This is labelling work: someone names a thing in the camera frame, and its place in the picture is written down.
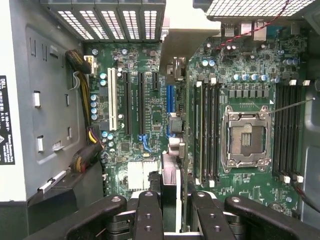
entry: green circuit board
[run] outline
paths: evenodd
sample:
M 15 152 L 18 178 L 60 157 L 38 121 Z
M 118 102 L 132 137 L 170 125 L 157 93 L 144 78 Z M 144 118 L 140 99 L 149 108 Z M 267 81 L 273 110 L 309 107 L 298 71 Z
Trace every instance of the green circuit board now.
M 263 106 L 269 111 L 275 109 L 276 84 L 271 79 L 281 80 L 305 79 L 305 64 L 301 60 L 301 53 L 306 50 L 307 37 L 301 35 L 291 36 L 282 33 L 280 37 L 278 29 L 269 29 L 265 48 L 260 49 L 251 37 L 245 37 L 235 41 L 236 47 L 232 53 L 223 57 L 221 53 L 212 55 L 211 50 L 220 45 L 224 39 L 212 37 L 201 46 L 189 62 L 189 174 L 195 178 L 199 175 L 199 143 L 196 138 L 199 131 L 197 123 L 200 116 L 200 88 L 197 82 L 210 81 L 214 77 L 219 83 L 218 121 L 221 122 L 227 106 L 234 112 L 255 112 Z M 207 43 L 211 44 L 210 51 L 206 49 Z M 161 49 L 158 43 L 88 43 L 85 46 L 86 55 L 93 55 L 92 50 L 98 50 L 96 56 L 97 74 L 90 77 L 91 95 L 97 96 L 97 119 L 93 125 L 100 128 L 100 136 L 104 141 L 105 149 L 101 154 L 101 162 L 105 171 L 105 194 L 121 194 L 129 198 L 133 191 L 148 189 L 148 171 L 160 170 L 161 153 L 168 149 L 168 104 L 171 110 L 179 110 L 184 104 L 185 96 L 182 91 L 178 98 L 168 96 L 175 94 L 181 86 L 166 86 L 165 78 L 157 76 L 157 89 L 155 90 L 154 73 L 158 72 Z M 298 59 L 299 65 L 286 65 L 286 59 Z M 204 61 L 214 61 L 214 65 L 203 64 Z M 130 82 L 130 126 L 131 134 L 126 134 L 127 111 L 124 78 L 118 78 L 116 82 L 117 92 L 117 130 L 109 129 L 109 93 L 107 84 L 101 85 L 101 73 L 107 73 L 108 68 L 115 68 L 118 73 L 120 68 L 122 75 L 128 73 Z M 141 92 L 139 91 L 140 74 L 143 73 L 144 88 L 144 122 L 146 142 L 142 140 L 140 133 L 139 104 Z M 257 79 L 241 80 L 243 75 L 249 78 L 257 75 Z M 259 79 L 266 75 L 266 80 Z M 274 115 L 271 116 L 272 127 Z M 273 156 L 274 129 L 270 135 L 270 158 Z M 263 205 L 277 202 L 283 208 L 282 211 L 291 215 L 291 209 L 296 209 L 298 196 L 288 184 L 279 181 L 272 175 L 272 162 L 263 171 L 256 167 L 233 168 L 225 172 L 221 161 L 217 163 L 219 183 L 210 187 L 208 183 L 198 179 L 197 189 L 215 193 L 221 201 L 231 194 L 240 194 L 251 198 Z

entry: motherboard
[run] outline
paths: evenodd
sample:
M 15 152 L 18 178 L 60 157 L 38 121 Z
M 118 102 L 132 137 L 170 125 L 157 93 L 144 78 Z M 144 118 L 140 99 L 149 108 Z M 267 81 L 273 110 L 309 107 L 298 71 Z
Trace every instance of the motherboard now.
M 246 36 L 220 47 L 227 39 L 208 38 L 189 60 L 188 104 L 183 86 L 158 73 L 160 43 L 86 44 L 105 195 L 149 189 L 174 137 L 168 116 L 189 106 L 187 167 L 198 190 L 221 201 L 240 194 L 287 215 L 297 209 L 287 179 L 301 180 L 303 106 L 275 110 L 305 98 L 306 34 L 271 26 L 265 41 Z

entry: cpu socket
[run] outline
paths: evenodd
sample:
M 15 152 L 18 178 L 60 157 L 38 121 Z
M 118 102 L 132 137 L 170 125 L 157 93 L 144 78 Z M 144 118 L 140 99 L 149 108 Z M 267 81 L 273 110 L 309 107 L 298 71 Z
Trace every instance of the cpu socket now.
M 267 106 L 259 112 L 234 112 L 225 108 L 221 125 L 221 162 L 225 173 L 232 168 L 266 170 L 270 159 L 271 117 Z

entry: red cable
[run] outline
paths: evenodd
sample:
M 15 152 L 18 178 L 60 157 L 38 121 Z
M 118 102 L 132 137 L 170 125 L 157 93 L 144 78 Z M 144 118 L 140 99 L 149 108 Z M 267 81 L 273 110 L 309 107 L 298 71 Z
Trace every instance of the red cable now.
M 243 36 L 246 36 L 246 35 L 248 35 L 248 34 L 257 32 L 257 31 L 259 31 L 259 30 L 261 30 L 261 29 L 264 29 L 265 27 L 269 26 L 273 21 L 275 21 L 276 19 L 278 19 L 278 18 L 282 15 L 282 13 L 286 10 L 289 2 L 290 2 L 290 0 L 286 0 L 283 8 L 282 8 L 281 11 L 278 13 L 278 15 L 275 16 L 271 21 L 267 22 L 265 25 L 263 25 L 263 26 L 261 26 L 261 27 L 258 27 L 258 28 L 254 29 L 254 30 L 248 31 L 248 32 L 246 32 L 246 33 L 244 33 L 244 34 L 234 36 L 233 38 L 231 38 L 231 39 L 229 39 L 229 40 L 221 43 L 220 46 L 219 46 L 216 50 L 221 49 L 221 48 L 224 47 L 227 43 L 231 43 L 231 42 L 233 42 L 233 41 L 236 40 L 236 39 L 242 38 Z

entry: label sticker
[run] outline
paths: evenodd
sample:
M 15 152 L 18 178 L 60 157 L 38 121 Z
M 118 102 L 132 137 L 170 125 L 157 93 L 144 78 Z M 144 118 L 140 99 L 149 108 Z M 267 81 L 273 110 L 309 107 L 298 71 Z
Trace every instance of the label sticker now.
M 15 165 L 7 77 L 0 75 L 0 165 Z

